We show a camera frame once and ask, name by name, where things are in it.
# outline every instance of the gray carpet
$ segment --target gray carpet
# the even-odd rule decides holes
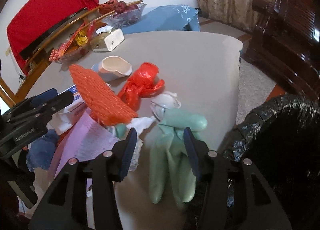
[[[252,109],[263,104],[275,85],[271,78],[242,59],[236,124],[242,123]]]

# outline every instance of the dark brown wooden chair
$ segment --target dark brown wooden chair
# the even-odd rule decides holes
[[[260,13],[245,59],[289,93],[318,101],[320,26],[312,0],[253,0]]]

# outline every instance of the tissue box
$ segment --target tissue box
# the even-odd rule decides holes
[[[90,42],[93,51],[112,51],[124,40],[121,29],[112,30],[111,33],[103,32],[98,34]]]
[[[72,104],[52,115],[52,120],[49,122],[58,135],[63,134],[75,125],[87,108],[75,85],[65,91],[73,93]]]

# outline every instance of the green rubber glove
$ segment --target green rubber glove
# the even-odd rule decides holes
[[[207,127],[205,117],[182,109],[167,109],[158,124],[159,135],[150,152],[149,195],[156,204],[161,200],[164,186],[170,177],[173,196],[180,207],[192,200],[196,177],[193,175],[183,142],[183,130],[190,127],[195,137]]]

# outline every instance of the trash can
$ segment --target trash can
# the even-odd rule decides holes
[[[223,155],[250,158],[282,204],[292,229],[319,229],[320,108],[302,96],[253,109],[224,141]],[[232,189],[228,206],[232,209]]]

